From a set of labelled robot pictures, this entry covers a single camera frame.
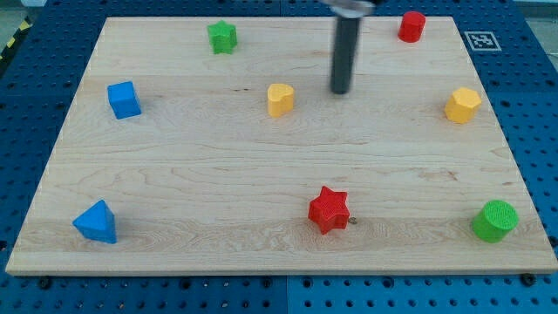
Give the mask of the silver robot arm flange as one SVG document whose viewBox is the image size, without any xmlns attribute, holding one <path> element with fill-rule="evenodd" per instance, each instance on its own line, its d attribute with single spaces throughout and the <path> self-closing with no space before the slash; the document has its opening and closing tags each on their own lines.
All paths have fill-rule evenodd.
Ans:
<svg viewBox="0 0 558 314">
<path fill-rule="evenodd" d="M 370 15 L 376 5 L 369 1 L 358 0 L 320 0 L 330 7 L 331 11 L 340 17 L 360 18 Z"/>
</svg>

